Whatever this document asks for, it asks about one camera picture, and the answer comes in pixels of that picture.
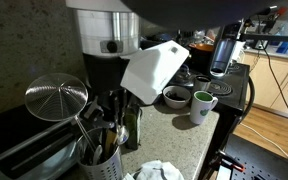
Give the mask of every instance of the wire mesh sieve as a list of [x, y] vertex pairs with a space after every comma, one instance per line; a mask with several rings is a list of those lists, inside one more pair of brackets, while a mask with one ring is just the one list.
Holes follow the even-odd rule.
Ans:
[[88, 93], [74, 76], [53, 73], [39, 77], [28, 87], [25, 105], [34, 116], [46, 121], [61, 121], [79, 114]]

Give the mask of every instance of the granite countertop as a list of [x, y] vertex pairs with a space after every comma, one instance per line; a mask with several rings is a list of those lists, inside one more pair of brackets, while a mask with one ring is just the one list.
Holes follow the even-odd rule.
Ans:
[[[211, 142], [219, 114], [211, 111], [205, 122], [196, 126], [189, 120], [189, 107], [173, 110], [156, 105], [143, 107], [140, 146], [136, 151], [122, 148], [124, 175], [137, 171], [141, 164], [153, 160], [170, 162], [184, 176], [195, 180]], [[84, 179], [78, 167], [60, 179]]]
[[[277, 48], [278, 48], [278, 46], [269, 45], [269, 46], [267, 46], [266, 51], [272, 57], [279, 57], [279, 58], [288, 59], [288, 50], [287, 50], [287, 52], [285, 54], [282, 54], [282, 53], [277, 53], [276, 52]], [[256, 53], [257, 54], [258, 50], [256, 50], [256, 49], [246, 49], [246, 50], [244, 50], [244, 52], [250, 52], [250, 53]], [[260, 50], [260, 54], [261, 55], [266, 55], [263, 50]]]

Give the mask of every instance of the white towel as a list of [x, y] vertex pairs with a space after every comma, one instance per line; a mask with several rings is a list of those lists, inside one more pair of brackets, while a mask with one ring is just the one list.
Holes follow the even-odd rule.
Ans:
[[124, 180], [184, 180], [181, 172], [170, 162], [151, 161], [141, 165], [141, 169], [130, 176], [124, 177]]

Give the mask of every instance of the green mug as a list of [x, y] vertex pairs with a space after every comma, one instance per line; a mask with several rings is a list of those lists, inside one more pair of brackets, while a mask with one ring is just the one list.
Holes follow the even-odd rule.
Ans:
[[196, 91], [191, 105], [191, 122], [198, 125], [202, 124], [208, 112], [216, 106], [217, 102], [217, 97], [213, 97], [205, 91]]

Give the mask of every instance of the electrical cord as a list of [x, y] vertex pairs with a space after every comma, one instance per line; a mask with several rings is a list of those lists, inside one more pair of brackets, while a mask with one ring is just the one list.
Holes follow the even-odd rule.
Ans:
[[[260, 20], [259, 15], [257, 15], [257, 19], [258, 19], [257, 33], [261, 34], [261, 31], [260, 31], [260, 29], [261, 29], [261, 20]], [[250, 73], [254, 70], [254, 68], [256, 67], [256, 65], [257, 65], [258, 61], [260, 60], [260, 58], [261, 58], [260, 57], [260, 49], [257, 49], [257, 56], [255, 57], [254, 63], [253, 63], [253, 65], [250, 68]]]
[[[260, 25], [261, 25], [261, 21], [260, 21], [259, 15], [257, 15], [257, 19], [258, 19], [258, 23], [259, 23], [259, 26], [260, 26]], [[279, 91], [280, 91], [280, 93], [281, 93], [282, 99], [283, 99], [283, 101], [284, 101], [284, 103], [285, 103], [285, 105], [286, 105], [286, 107], [287, 107], [287, 110], [288, 110], [288, 103], [286, 102], [286, 99], [285, 99], [285, 97], [284, 97], [282, 88], [281, 88], [281, 86], [279, 85], [278, 80], [277, 80], [277, 78], [276, 78], [276, 76], [275, 76], [275, 73], [274, 73], [274, 71], [273, 71], [273, 69], [272, 69], [271, 57], [270, 57], [269, 54], [267, 53], [266, 48], [264, 47], [264, 43], [263, 43], [262, 40], [260, 40], [260, 43], [261, 43], [261, 45], [262, 45], [262, 47], [263, 47], [263, 50], [264, 50], [264, 52], [265, 52], [265, 54], [266, 54], [266, 56], [267, 56], [267, 58], [268, 58], [268, 66], [269, 66], [269, 68], [270, 68], [270, 71], [271, 71], [271, 73], [272, 73], [272, 75], [273, 75], [273, 77], [274, 77], [274, 80], [275, 80], [275, 82], [276, 82], [276, 84], [277, 84], [277, 87], [278, 87], [278, 89], [279, 89]]]
[[266, 54], [266, 56], [267, 56], [267, 58], [268, 58], [268, 66], [269, 66], [269, 68], [270, 68], [270, 70], [271, 70], [271, 72], [272, 72], [272, 75], [273, 75], [273, 77], [274, 77], [274, 80], [275, 80], [275, 82], [276, 82], [276, 84], [277, 84], [277, 86], [278, 86], [278, 89], [279, 89], [279, 91], [280, 91], [280, 93], [281, 93], [282, 99], [283, 99], [283, 101], [284, 101], [284, 103], [285, 103], [285, 105], [286, 105], [286, 107], [287, 107], [287, 110], [288, 110], [288, 103], [286, 102], [286, 99], [285, 99], [285, 97], [284, 97], [282, 88], [281, 88], [281, 86], [278, 84], [278, 80], [277, 80], [277, 78], [276, 78], [276, 76], [275, 76], [275, 73], [274, 73], [274, 71], [273, 71], [273, 69], [272, 69], [271, 58], [270, 58], [269, 54], [267, 53], [266, 49], [264, 49], [264, 52], [265, 52], [265, 54]]
[[288, 154], [279, 146], [277, 145], [276, 143], [274, 143], [273, 141], [271, 141], [270, 139], [264, 137], [262, 134], [260, 134], [259, 132], [257, 132], [255, 129], [243, 124], [243, 123], [240, 123], [240, 125], [252, 130], [253, 132], [255, 132], [257, 135], [259, 135], [261, 138], [265, 139], [266, 141], [272, 143], [274, 146], [276, 146], [287, 158], [288, 158]]
[[255, 87], [254, 87], [254, 83], [251, 77], [248, 78], [248, 85], [250, 86], [250, 99], [248, 100], [248, 104], [247, 107], [245, 108], [240, 123], [243, 121], [243, 119], [245, 119], [245, 117], [248, 115], [248, 113], [250, 112], [253, 103], [254, 103], [254, 99], [255, 99]]

